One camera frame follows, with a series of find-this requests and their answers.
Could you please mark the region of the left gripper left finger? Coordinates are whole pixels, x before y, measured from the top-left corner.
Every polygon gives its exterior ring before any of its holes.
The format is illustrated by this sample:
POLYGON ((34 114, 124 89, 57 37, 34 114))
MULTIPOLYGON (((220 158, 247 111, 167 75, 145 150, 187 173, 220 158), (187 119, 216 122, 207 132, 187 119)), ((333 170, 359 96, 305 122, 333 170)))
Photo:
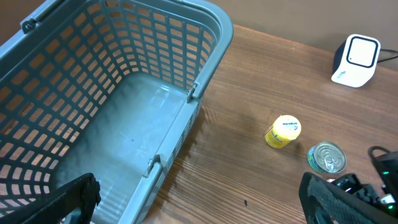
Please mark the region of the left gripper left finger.
POLYGON ((1 223, 89 223, 100 201, 100 183, 86 173, 2 217, 1 223))

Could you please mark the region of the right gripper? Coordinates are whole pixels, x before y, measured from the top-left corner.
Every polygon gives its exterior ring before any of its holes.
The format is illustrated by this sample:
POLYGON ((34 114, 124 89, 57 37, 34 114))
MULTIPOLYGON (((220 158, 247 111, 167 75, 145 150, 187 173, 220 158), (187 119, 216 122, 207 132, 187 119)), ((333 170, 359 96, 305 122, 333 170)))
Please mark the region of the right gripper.
POLYGON ((328 179, 327 182, 370 205, 387 205, 387 201, 377 194, 371 184, 362 184, 354 173, 342 175, 337 179, 328 179))

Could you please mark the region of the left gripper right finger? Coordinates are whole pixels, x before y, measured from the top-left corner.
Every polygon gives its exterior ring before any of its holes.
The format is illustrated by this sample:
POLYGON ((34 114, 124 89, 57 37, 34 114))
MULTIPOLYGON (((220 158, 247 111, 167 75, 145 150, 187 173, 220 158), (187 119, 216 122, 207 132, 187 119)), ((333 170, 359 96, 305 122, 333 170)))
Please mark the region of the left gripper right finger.
POLYGON ((307 223, 397 223, 392 215, 311 172, 304 173, 298 194, 307 223))

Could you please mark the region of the silver top tin can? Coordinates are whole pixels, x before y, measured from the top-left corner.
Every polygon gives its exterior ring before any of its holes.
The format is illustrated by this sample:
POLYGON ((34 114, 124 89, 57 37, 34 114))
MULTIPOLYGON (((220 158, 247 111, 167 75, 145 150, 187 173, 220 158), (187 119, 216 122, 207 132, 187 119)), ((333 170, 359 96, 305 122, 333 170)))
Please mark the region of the silver top tin can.
POLYGON ((343 150, 332 142, 320 142, 307 154, 310 167, 319 174, 338 174, 346 167, 343 150))

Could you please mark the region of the yellow lid jar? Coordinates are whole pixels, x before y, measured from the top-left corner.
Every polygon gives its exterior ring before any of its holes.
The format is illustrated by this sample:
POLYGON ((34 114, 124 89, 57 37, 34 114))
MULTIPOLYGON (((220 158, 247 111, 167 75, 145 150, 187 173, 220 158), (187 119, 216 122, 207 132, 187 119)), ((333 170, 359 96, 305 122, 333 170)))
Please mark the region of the yellow lid jar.
POLYGON ((296 140, 302 130, 300 121, 291 115, 279 116, 264 135, 266 143, 275 149, 282 148, 296 140))

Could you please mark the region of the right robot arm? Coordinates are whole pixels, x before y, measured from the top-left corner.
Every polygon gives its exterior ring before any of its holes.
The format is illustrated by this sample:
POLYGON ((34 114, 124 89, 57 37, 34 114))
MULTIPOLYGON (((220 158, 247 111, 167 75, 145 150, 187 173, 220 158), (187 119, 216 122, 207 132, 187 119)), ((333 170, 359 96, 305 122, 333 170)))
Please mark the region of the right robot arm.
POLYGON ((330 183, 397 218, 397 151, 371 146, 368 155, 382 180, 382 190, 385 193, 383 197, 370 184, 362 184, 355 174, 345 174, 330 183))

